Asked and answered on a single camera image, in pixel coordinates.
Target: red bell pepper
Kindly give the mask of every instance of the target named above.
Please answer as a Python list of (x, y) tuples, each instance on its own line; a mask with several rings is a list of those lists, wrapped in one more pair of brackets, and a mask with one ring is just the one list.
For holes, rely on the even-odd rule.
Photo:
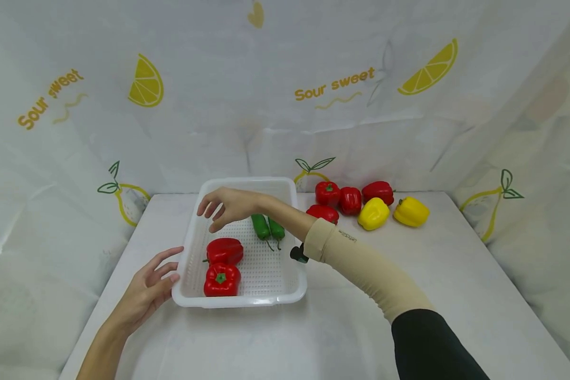
[(207, 245), (207, 259), (209, 265), (224, 263), (237, 265), (243, 259), (243, 246), (240, 241), (232, 237), (221, 237)]
[(205, 277), (205, 296), (232, 297), (239, 291), (241, 273), (234, 265), (224, 263), (213, 264)]
[(393, 189), (383, 180), (377, 180), (370, 183), (362, 189), (363, 201), (367, 203), (372, 198), (380, 198), (386, 205), (390, 206), (395, 201), (393, 197)]
[(318, 204), (337, 207), (340, 201), (340, 188), (333, 182), (320, 182), (315, 187), (315, 200)]
[(357, 215), (362, 208), (361, 192), (356, 187), (340, 189), (340, 211), (344, 215)]
[(328, 222), (338, 224), (338, 219), (340, 219), (340, 215), (338, 212), (329, 206), (324, 206), (322, 204), (314, 204), (308, 210), (306, 210), (308, 215), (312, 215), (314, 217), (322, 217)]

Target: hand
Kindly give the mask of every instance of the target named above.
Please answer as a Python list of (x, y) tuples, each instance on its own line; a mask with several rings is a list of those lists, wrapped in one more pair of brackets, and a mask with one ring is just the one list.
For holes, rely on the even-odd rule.
[(161, 280), (162, 276), (177, 269), (177, 262), (172, 261), (156, 268), (163, 260), (183, 250), (184, 247), (176, 247), (163, 251), (135, 273), (105, 324), (125, 332), (127, 336), (144, 324), (160, 305), (172, 296), (170, 289), (179, 280), (177, 273)]
[(226, 224), (246, 219), (252, 214), (261, 213), (260, 199), (262, 197), (266, 197), (266, 195), (220, 187), (203, 197), (201, 204), (198, 205), (196, 215), (201, 216), (204, 213), (205, 217), (209, 219), (216, 209), (222, 205), (209, 227), (209, 232), (214, 233), (220, 231)]

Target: black shirt sleeve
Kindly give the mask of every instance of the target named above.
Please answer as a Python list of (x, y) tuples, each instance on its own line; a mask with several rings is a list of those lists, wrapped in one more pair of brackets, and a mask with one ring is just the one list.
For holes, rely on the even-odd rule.
[(442, 316), (410, 310), (392, 325), (401, 380), (489, 380)]

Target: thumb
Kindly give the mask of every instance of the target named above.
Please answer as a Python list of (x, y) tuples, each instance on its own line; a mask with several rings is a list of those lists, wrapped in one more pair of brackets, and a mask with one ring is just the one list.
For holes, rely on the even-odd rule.
[(177, 273), (173, 273), (169, 277), (165, 277), (164, 279), (160, 280), (153, 287), (148, 288), (148, 293), (152, 299), (156, 299), (156, 297), (164, 295), (164, 293), (168, 292), (177, 280), (179, 280), (179, 275)]

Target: white curtain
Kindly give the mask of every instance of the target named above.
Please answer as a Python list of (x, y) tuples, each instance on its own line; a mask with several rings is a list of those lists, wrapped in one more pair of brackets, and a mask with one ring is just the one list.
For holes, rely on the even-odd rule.
[(450, 192), (570, 356), (569, 144), (570, 0), (1, 0), (0, 379), (57, 377), (149, 197), (225, 176)]

